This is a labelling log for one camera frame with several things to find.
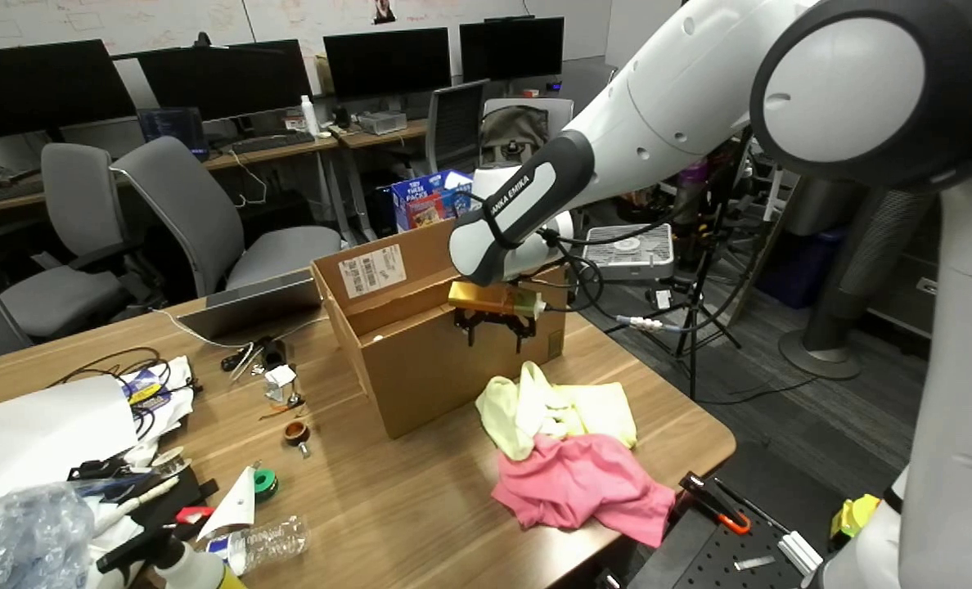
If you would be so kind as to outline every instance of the desk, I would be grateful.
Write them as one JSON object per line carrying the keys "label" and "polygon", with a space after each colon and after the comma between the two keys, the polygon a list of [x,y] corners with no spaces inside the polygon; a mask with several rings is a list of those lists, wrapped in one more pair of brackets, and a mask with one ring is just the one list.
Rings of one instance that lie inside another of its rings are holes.
{"label": "desk", "polygon": [[[291,160],[291,158],[306,158],[306,154],[340,154],[342,163],[351,160],[342,150],[366,150],[366,147],[383,147],[383,143],[403,143],[403,140],[417,140],[426,139],[426,123],[427,122],[409,122],[398,135],[359,135],[351,130],[342,135],[342,140],[338,139],[319,139],[319,140],[306,140],[306,143],[283,143],[283,147],[264,147],[264,150],[246,150],[246,154],[211,154],[205,160],[205,171],[236,171],[236,168],[254,168],[254,163],[271,163],[271,160]],[[319,171],[326,191],[338,191],[332,171]],[[366,222],[366,207],[364,207],[364,191],[359,179],[354,182],[354,214],[359,227]],[[40,193],[40,178],[35,179],[23,179],[19,186],[8,186],[6,196],[0,196],[0,214],[6,210],[25,210],[25,207],[43,207],[45,196]]]}
{"label": "desk", "polygon": [[[249,463],[268,465],[282,489],[257,507],[257,521],[301,514],[312,530],[303,559],[251,572],[249,586],[551,586],[614,540],[596,524],[575,533],[519,530],[491,502],[494,449],[474,408],[388,441],[323,315],[283,335],[306,398],[314,455],[282,449],[283,419],[257,419],[268,408],[260,382],[251,376],[232,382],[218,374],[224,350],[172,325],[196,303],[0,357],[0,398],[138,344],[163,357],[185,352],[204,394],[175,444],[196,475],[230,489]],[[546,364],[546,376],[619,381],[639,423],[635,455],[663,485],[678,485],[684,471],[710,471],[736,449],[726,425],[578,315],[569,315],[565,352]]]}

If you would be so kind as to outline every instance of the cardboard box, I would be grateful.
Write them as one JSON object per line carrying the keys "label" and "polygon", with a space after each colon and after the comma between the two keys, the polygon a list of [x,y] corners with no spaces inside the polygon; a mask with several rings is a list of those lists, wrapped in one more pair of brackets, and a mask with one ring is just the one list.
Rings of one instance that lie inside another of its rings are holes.
{"label": "cardboard box", "polygon": [[[491,376],[518,376],[522,360],[546,364],[563,352],[565,322],[553,310],[519,350],[505,325],[476,325],[474,344],[469,341],[446,302],[449,282],[458,279],[449,237],[450,222],[436,222],[314,264],[332,335],[388,434],[470,401]],[[563,290],[551,288],[546,302],[563,307]]]}

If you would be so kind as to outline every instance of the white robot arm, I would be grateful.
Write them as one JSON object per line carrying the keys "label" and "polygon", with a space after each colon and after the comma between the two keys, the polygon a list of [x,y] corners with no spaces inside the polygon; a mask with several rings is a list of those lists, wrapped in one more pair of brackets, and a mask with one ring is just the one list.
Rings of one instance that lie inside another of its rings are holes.
{"label": "white robot arm", "polygon": [[972,589],[972,0],[690,0],[600,97],[450,232],[486,284],[559,259],[537,230],[563,210],[652,186],[750,116],[805,178],[943,191],[929,381],[904,524],[866,572],[856,548],[828,589]]}
{"label": "white robot arm", "polygon": [[745,122],[751,76],[816,0],[695,0],[530,158],[485,210],[460,216],[450,261],[481,284],[556,259],[537,230],[559,210],[654,186]]}

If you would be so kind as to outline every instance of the pink cloth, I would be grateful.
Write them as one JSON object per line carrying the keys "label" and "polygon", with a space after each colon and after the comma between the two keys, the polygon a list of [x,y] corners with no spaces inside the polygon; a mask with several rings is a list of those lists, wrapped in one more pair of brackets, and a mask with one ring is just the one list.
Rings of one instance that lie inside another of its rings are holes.
{"label": "pink cloth", "polygon": [[673,504],[673,490],[654,485],[608,434],[537,441],[528,463],[499,458],[491,496],[511,507],[519,526],[573,530],[596,517],[643,548],[661,544]]}

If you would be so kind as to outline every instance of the computer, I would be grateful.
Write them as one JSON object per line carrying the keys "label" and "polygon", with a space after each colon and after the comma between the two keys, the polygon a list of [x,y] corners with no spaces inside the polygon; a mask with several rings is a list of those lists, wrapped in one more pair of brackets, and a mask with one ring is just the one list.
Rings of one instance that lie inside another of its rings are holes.
{"label": "computer", "polygon": [[147,108],[138,111],[138,129],[144,130],[144,140],[175,139],[189,147],[189,154],[209,158],[209,140],[196,108]]}
{"label": "computer", "polygon": [[563,70],[563,21],[485,21],[458,27],[460,79],[513,81]]}
{"label": "computer", "polygon": [[138,61],[159,108],[196,108],[199,117],[282,111],[312,95],[299,39],[138,52]]}
{"label": "computer", "polygon": [[383,97],[450,84],[449,31],[323,35],[338,97]]}
{"label": "computer", "polygon": [[134,104],[102,39],[0,49],[0,139],[128,116]]}
{"label": "computer", "polygon": [[282,329],[319,310],[319,296],[312,271],[282,275],[249,288],[216,290],[204,310],[179,325],[216,344],[249,344],[279,336]]}

